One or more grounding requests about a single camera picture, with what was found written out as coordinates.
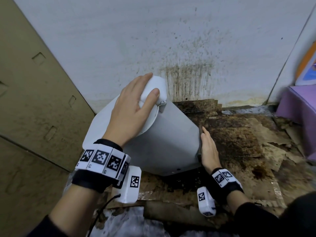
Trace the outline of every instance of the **black cable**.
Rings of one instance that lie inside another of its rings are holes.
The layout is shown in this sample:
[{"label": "black cable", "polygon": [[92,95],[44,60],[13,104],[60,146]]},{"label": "black cable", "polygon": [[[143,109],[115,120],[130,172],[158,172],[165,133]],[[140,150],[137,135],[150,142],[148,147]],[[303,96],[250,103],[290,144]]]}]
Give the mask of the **black cable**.
[{"label": "black cable", "polygon": [[118,195],[112,197],[108,202],[105,203],[105,205],[104,205],[101,209],[99,209],[99,211],[97,211],[98,215],[97,215],[97,217],[95,218],[95,220],[93,221],[93,224],[92,224],[92,226],[90,227],[89,234],[87,235],[87,237],[90,237],[91,232],[92,232],[92,229],[93,229],[93,227],[95,226],[95,224],[97,223],[97,221],[98,221],[98,219],[99,219],[101,213],[103,213],[103,210],[105,209],[105,207],[106,207],[113,199],[116,199],[116,198],[119,198],[119,197],[121,197],[121,194],[118,194]]}]

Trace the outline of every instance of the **blue label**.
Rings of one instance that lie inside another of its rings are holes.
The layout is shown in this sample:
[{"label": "blue label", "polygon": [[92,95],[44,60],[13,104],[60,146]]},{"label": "blue label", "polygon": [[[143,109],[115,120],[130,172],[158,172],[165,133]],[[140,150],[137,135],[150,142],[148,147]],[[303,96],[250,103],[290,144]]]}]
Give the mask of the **blue label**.
[{"label": "blue label", "polygon": [[315,80],[315,79],[316,79],[316,61],[303,77],[303,80]]}]

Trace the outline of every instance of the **purple step stool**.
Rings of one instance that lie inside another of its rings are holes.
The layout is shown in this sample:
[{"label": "purple step stool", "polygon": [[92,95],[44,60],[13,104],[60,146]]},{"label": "purple step stool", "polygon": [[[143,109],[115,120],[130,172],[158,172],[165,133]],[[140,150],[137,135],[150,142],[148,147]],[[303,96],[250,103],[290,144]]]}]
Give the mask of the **purple step stool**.
[{"label": "purple step stool", "polygon": [[316,85],[287,87],[276,116],[302,125],[305,155],[316,161]]}]

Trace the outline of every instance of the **hand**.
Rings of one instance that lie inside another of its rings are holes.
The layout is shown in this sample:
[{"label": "hand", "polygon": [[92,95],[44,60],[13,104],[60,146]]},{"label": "hand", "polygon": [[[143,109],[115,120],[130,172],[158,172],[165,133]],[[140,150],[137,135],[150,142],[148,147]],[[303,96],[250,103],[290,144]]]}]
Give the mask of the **hand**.
[{"label": "hand", "polygon": [[140,96],[152,76],[152,73],[147,73],[136,77],[122,90],[112,110],[103,139],[123,147],[141,131],[160,94],[158,88],[153,89],[143,107],[139,107]]},{"label": "hand", "polygon": [[205,170],[211,174],[215,168],[222,167],[219,162],[218,151],[214,140],[211,138],[210,133],[202,127],[202,165]]}]

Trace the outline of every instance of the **fingernail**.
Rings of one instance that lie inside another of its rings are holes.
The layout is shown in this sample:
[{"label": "fingernail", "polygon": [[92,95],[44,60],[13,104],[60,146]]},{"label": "fingernail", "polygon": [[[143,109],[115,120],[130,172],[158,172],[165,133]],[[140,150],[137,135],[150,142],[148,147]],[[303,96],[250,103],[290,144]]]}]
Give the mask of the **fingernail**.
[{"label": "fingernail", "polygon": [[158,88],[153,89],[153,93],[154,93],[157,97],[159,97],[159,95],[160,95],[160,91],[159,91]]}]

